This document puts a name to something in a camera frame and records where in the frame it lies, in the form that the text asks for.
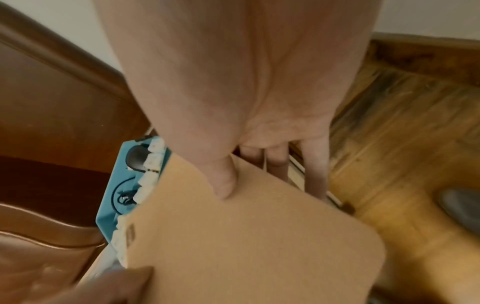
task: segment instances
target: hardwood floor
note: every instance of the hardwood floor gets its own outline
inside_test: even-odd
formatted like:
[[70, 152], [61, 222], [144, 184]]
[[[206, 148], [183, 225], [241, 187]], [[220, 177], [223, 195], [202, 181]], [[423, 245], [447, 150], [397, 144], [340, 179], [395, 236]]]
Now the hardwood floor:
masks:
[[365, 63], [332, 123], [330, 190], [385, 240], [377, 287], [400, 302], [480, 302], [480, 238], [436, 204], [443, 188], [480, 189], [479, 101], [477, 87]]

